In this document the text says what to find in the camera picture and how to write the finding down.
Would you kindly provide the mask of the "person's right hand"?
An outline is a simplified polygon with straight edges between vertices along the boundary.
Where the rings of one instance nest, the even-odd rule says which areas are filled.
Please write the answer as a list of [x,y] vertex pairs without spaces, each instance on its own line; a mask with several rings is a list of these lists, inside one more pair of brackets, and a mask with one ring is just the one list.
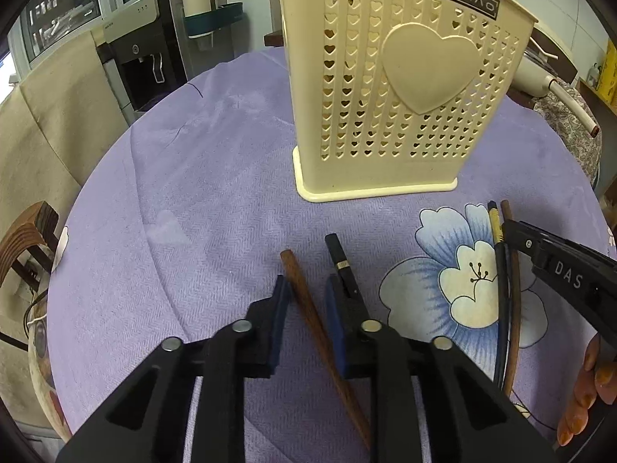
[[586,429],[590,408],[598,399],[605,404],[612,404],[616,399],[616,363],[602,362],[600,350],[600,336],[596,335],[588,344],[572,396],[558,422],[556,439],[559,446],[566,446]]

